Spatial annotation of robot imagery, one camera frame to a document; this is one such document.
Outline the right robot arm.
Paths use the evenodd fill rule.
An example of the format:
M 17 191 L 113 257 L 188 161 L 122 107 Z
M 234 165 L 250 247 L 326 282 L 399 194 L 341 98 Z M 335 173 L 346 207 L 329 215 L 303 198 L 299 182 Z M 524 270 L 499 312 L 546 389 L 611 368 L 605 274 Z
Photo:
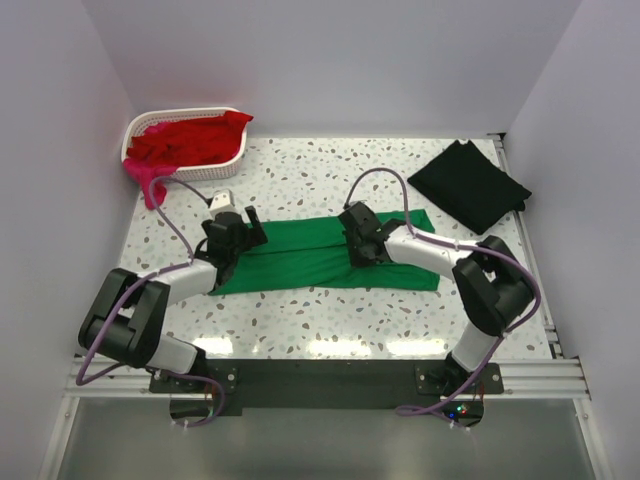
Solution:
M 433 235 L 415 227 L 408 215 L 381 221 L 362 202 L 348 204 L 339 221 L 353 267 L 412 266 L 456 285 L 468 324 L 444 365 L 430 374 L 447 394 L 476 386 L 509 327 L 538 305 L 536 281 L 496 236 L 473 242 Z

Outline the green t-shirt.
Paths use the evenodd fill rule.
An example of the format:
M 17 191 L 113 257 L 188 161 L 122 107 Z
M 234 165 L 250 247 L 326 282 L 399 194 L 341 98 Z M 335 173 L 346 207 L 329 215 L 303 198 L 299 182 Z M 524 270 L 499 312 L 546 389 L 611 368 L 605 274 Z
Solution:
M 350 264 L 343 226 L 336 217 L 270 221 L 268 242 L 242 254 L 231 279 L 212 296 L 324 287 L 436 291 L 440 276 L 409 265 Z

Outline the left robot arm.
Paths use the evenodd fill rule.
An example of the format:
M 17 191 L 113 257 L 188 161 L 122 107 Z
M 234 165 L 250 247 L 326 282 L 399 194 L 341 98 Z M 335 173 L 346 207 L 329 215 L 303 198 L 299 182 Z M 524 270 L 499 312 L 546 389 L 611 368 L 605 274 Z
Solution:
M 170 371 L 185 392 L 205 385 L 204 351 L 163 334 L 165 314 L 171 305 L 228 283 L 240 256 L 268 242 L 256 209 L 245 212 L 225 207 L 203 221 L 205 239 L 186 263 L 147 275 L 123 268 L 109 272 L 79 330 L 79 346 L 87 350 L 79 384 L 88 382 L 88 364 L 100 354 L 118 365 Z

